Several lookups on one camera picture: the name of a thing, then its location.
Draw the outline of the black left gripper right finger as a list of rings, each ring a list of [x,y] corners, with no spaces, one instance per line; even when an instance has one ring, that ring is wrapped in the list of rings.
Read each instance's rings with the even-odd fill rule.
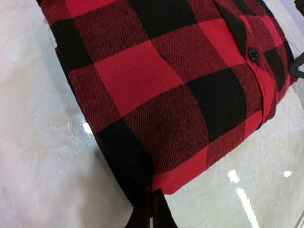
[[[178,228],[171,214],[162,189],[153,193],[153,227],[154,228]]]

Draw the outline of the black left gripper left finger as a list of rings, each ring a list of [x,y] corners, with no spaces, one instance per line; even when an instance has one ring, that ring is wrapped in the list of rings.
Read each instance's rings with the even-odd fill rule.
[[[140,193],[133,207],[126,228],[149,228],[153,217],[153,194],[148,188]]]

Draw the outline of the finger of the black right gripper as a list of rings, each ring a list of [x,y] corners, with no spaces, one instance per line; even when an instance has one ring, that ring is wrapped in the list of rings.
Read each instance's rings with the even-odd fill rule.
[[[304,64],[304,52],[300,54],[290,65],[289,71],[291,76],[304,78],[304,72],[299,70],[299,67]]]

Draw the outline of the red black plaid shirt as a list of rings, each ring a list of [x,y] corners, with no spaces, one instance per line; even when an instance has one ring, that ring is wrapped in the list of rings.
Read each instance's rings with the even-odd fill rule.
[[[173,194],[276,113],[292,52],[261,0],[40,0],[101,150]]]

